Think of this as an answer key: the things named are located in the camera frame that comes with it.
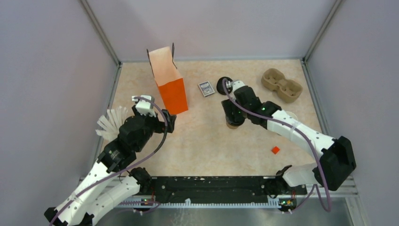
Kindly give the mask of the single brown paper cup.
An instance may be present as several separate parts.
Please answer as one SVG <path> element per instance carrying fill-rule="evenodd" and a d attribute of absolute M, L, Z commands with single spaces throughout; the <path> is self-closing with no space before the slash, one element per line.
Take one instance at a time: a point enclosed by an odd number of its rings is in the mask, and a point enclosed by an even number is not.
<path fill-rule="evenodd" d="M 237 129 L 242 125 L 242 123 L 226 123 L 227 127 L 230 129 Z"/>

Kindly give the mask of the orange paper bag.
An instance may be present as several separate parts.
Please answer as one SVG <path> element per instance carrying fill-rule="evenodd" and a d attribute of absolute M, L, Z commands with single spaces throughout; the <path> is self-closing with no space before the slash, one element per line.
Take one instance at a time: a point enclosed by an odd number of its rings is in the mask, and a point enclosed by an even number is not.
<path fill-rule="evenodd" d="M 188 111 L 184 79 L 174 62 L 174 46 L 148 50 L 147 56 L 166 109 L 171 114 Z"/>

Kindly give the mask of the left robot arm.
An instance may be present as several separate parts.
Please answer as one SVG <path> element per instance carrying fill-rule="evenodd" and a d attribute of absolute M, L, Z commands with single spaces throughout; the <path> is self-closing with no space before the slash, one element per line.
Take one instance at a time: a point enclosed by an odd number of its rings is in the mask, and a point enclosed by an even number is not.
<path fill-rule="evenodd" d="M 152 107 L 134 105 L 132 109 L 133 116 L 119 106 L 99 118 L 102 129 L 96 133 L 109 143 L 71 195 L 45 211 L 51 226 L 95 226 L 129 196 L 150 191 L 150 175 L 133 161 L 154 133 L 163 135 L 156 150 L 163 146 L 166 134 L 174 131 L 177 116 L 162 109 L 160 121 Z"/>

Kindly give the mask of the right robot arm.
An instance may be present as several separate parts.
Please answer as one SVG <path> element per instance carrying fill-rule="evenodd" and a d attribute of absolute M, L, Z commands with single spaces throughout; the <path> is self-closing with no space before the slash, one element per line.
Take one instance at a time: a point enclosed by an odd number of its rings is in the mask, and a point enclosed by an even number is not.
<path fill-rule="evenodd" d="M 228 125 L 241 126 L 245 120 L 287 138 L 315 159 L 315 163 L 287 166 L 278 173 L 276 188 L 282 194 L 295 186 L 320 184 L 336 191 L 356 169 L 351 141 L 341 136 L 333 138 L 317 132 L 292 116 L 272 101 L 262 103 L 249 86 L 232 92 L 232 97 L 221 102 Z"/>

